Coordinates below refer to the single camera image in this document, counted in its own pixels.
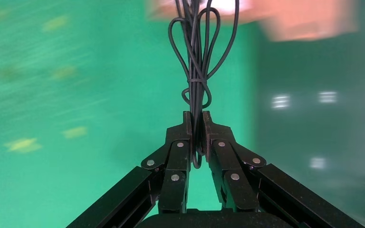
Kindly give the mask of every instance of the metal rivet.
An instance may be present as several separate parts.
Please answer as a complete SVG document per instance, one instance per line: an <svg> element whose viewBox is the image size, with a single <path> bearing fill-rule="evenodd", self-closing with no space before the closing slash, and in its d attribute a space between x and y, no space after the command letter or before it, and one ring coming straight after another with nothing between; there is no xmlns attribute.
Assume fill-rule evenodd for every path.
<svg viewBox="0 0 365 228"><path fill-rule="evenodd" d="M146 162L146 165L148 165L148 166L152 166L152 165L154 165L154 161L153 161L153 160L148 160L148 161Z"/></svg>
<svg viewBox="0 0 365 228"><path fill-rule="evenodd" d="M255 164L260 164L261 163L261 160L259 158L254 158L252 160Z"/></svg>
<svg viewBox="0 0 365 228"><path fill-rule="evenodd" d="M178 176L177 174L174 174L173 176L171 176L172 181L178 181L179 178L180 178L180 176Z"/></svg>
<svg viewBox="0 0 365 228"><path fill-rule="evenodd" d="M233 180L238 180L238 179L240 179L240 176L238 175L238 174L236 174L236 173L233 173L231 176L230 176Z"/></svg>

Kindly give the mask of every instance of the green wall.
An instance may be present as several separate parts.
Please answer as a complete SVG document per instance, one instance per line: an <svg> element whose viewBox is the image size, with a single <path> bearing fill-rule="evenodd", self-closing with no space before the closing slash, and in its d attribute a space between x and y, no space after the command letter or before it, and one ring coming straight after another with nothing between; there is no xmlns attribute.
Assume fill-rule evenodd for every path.
<svg viewBox="0 0 365 228"><path fill-rule="evenodd" d="M147 21L144 3L0 0L0 227L66 226L181 123L186 79L168 23ZM252 30L239 27L209 82L214 121L249 148ZM192 170L188 207L220 209L206 164Z"/></svg>

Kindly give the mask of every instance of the black cable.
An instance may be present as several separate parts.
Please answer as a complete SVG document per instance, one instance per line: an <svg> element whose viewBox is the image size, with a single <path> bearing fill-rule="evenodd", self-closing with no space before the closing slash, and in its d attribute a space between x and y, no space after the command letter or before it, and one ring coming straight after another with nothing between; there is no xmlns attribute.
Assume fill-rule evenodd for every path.
<svg viewBox="0 0 365 228"><path fill-rule="evenodd" d="M181 0L175 0L175 4L177 7L178 17L174 18L169 25L169 39L170 43L173 47L174 52L177 55L178 60L180 61L184 73L187 77L188 88L182 91L182 98L184 101L190 105L191 112L191 120L192 120L192 139L193 146L191 161L195 168L200 168L202 163L202 156L204 152L202 151L200 135L200 121L202 117L202 110L204 108L209 107L212 102L212 95L209 90L207 80L212 77L216 71L223 64L227 55L229 54L231 47L233 45L234 39L237 34L237 27L239 23L239 7L240 1L236 1L235 14L234 14L234 23L233 23L233 32L231 34L230 41L227 45L226 50L224 51L222 57L216 66L209 71L209 66L211 62L211 56L213 52L213 48L216 43L216 39L218 37L220 26L221 26L221 17L217 9L211 7L212 0L208 0L206 8L200 9L200 0L192 0L191 4L188 3L187 0L182 0L182 9L180 5ZM210 33L210 13L214 13L216 17L216 30L213 34L213 38L211 43L209 44L209 33ZM202 47L201 40L201 19L203 15L206 15L205 19L205 42ZM187 47L188 54L188 66L185 63L180 51L178 50L174 38L173 38L173 26L176 22L180 22L182 26L182 32L184 34L184 42ZM203 96L206 93L208 101L203 104Z"/></svg>

